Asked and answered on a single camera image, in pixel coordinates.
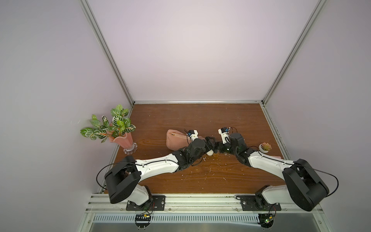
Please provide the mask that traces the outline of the left circuit board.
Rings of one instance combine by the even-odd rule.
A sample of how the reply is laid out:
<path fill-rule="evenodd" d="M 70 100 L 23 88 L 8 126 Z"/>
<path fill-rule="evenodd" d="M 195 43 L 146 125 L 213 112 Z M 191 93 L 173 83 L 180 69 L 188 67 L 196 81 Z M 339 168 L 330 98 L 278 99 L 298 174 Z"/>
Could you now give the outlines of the left circuit board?
<path fill-rule="evenodd" d="M 134 223 L 138 230 L 146 229 L 151 224 L 152 216 L 150 214 L 137 214 Z"/>

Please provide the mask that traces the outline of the pink corduroy pouch bag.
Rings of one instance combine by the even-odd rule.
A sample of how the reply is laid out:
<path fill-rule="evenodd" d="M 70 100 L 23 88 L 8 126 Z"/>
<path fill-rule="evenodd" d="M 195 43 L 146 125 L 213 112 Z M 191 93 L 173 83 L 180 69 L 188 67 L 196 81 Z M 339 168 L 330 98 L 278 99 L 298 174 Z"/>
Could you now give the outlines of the pink corduroy pouch bag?
<path fill-rule="evenodd" d="M 178 130 L 168 130 L 166 137 L 166 146 L 172 151 L 177 151 L 181 148 L 186 148 L 192 140 L 187 134 L 184 134 Z"/>

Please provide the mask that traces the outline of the pink glass vase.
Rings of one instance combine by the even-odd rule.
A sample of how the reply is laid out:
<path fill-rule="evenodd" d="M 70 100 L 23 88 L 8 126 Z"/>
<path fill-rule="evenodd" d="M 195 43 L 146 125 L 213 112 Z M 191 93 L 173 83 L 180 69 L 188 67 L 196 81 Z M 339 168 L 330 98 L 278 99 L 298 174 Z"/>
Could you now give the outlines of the pink glass vase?
<path fill-rule="evenodd" d="M 125 133 L 123 136 L 118 136 L 116 138 L 114 137 L 109 137 L 109 141 L 111 143 L 116 143 L 120 147 L 123 148 L 123 151 L 127 155 L 131 155 L 134 152 L 136 152 L 138 146 L 136 143 L 133 142 L 133 138 L 131 133 Z"/>

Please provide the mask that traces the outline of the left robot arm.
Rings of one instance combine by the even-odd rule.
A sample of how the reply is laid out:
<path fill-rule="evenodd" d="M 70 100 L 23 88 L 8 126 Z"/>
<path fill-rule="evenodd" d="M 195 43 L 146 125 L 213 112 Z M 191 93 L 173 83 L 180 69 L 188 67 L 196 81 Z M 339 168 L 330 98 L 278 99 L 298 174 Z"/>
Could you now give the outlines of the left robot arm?
<path fill-rule="evenodd" d="M 127 156 L 122 161 L 111 164 L 112 168 L 104 175 L 110 203 L 117 204 L 126 199 L 138 206 L 148 203 L 152 196 L 148 187 L 139 185 L 141 181 L 187 169 L 203 155 L 214 154 L 216 148 L 213 137 L 197 138 L 187 147 L 163 157 L 142 160 Z"/>

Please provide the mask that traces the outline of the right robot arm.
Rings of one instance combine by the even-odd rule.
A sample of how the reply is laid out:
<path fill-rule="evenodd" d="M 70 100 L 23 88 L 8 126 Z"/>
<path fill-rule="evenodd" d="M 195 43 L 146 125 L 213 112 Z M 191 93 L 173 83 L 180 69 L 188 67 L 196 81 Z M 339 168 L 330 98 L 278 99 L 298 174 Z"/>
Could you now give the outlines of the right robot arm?
<path fill-rule="evenodd" d="M 219 130 L 222 141 L 216 145 L 220 153 L 234 155 L 248 167 L 260 169 L 284 180 L 280 186 L 265 186 L 256 192 L 258 208 L 263 205 L 295 204 L 312 211 L 323 199 L 334 194 L 306 160 L 285 160 L 266 155 L 261 150 L 248 147 L 239 133 L 229 134 Z"/>

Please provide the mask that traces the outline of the right circuit board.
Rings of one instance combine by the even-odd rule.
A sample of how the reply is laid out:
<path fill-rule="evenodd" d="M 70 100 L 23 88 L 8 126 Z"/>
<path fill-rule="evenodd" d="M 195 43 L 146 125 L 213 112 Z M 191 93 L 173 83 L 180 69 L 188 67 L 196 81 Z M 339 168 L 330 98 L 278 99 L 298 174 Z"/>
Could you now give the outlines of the right circuit board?
<path fill-rule="evenodd" d="M 270 229 L 274 224 L 274 216 L 272 214 L 258 214 L 258 225 L 263 229 Z"/>

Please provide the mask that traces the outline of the green leafy artificial plant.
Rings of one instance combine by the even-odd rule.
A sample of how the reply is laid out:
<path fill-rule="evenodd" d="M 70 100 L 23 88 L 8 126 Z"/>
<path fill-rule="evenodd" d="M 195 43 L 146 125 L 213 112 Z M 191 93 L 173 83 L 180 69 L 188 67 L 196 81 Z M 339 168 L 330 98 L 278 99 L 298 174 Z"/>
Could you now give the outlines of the green leafy artificial plant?
<path fill-rule="evenodd" d="M 80 134 L 90 140 L 100 139 L 104 143 L 107 139 L 123 137 L 136 130 L 136 126 L 132 124 L 128 116 L 129 109 L 125 109 L 121 104 L 118 104 L 111 109 L 110 113 L 111 121 L 105 115 L 101 119 L 92 115 L 89 120 L 92 127 L 82 128 Z"/>

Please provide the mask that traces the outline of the small succulent in white pot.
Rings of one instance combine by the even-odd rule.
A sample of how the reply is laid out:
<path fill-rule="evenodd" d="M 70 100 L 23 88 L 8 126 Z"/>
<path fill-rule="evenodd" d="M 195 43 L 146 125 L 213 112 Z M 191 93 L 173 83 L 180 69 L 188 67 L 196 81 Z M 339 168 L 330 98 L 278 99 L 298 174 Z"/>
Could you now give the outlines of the small succulent in white pot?
<path fill-rule="evenodd" d="M 264 153 L 264 154 L 267 154 L 268 152 L 270 152 L 272 150 L 272 146 L 269 144 L 269 143 L 261 143 L 259 145 L 259 151 Z"/>

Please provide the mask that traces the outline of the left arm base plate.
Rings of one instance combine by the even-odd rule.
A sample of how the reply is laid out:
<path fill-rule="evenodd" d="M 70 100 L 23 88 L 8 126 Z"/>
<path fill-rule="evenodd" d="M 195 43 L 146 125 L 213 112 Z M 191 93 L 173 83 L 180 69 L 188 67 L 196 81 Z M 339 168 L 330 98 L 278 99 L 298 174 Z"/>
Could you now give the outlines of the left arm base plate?
<path fill-rule="evenodd" d="M 134 202 L 128 201 L 126 210 L 127 211 L 164 211 L 166 203 L 165 195 L 154 195 L 143 203 L 142 205 L 137 205 Z"/>

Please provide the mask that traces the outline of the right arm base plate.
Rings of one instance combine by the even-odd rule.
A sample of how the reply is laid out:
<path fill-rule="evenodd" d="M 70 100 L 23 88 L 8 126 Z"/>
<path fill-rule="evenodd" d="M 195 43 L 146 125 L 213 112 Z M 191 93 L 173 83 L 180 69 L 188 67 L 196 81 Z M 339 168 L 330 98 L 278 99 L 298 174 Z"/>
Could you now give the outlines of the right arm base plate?
<path fill-rule="evenodd" d="M 269 204 L 260 196 L 256 195 L 237 195 L 243 211 L 281 211 L 280 204 Z"/>

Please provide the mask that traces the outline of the circuit board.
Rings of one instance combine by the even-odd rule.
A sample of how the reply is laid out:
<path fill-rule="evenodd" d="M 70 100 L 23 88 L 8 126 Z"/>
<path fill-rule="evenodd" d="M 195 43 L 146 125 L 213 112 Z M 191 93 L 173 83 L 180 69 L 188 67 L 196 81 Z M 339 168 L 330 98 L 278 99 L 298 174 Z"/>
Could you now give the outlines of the circuit board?
<path fill-rule="evenodd" d="M 270 229 L 274 224 L 274 216 L 272 214 L 258 214 L 258 225 L 263 229 Z"/>
<path fill-rule="evenodd" d="M 138 230 L 146 229 L 151 224 L 152 216 L 150 214 L 137 214 L 134 223 Z"/>

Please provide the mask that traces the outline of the white brown plush decoration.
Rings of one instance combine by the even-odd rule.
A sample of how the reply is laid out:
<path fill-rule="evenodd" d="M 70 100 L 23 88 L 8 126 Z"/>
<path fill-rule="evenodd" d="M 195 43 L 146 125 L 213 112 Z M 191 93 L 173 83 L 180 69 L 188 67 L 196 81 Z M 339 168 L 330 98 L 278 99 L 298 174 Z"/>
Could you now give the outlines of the white brown plush decoration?
<path fill-rule="evenodd" d="M 210 150 L 206 153 L 207 156 L 215 156 L 215 157 L 218 157 L 219 156 L 219 153 L 218 152 L 214 152 L 213 150 Z"/>

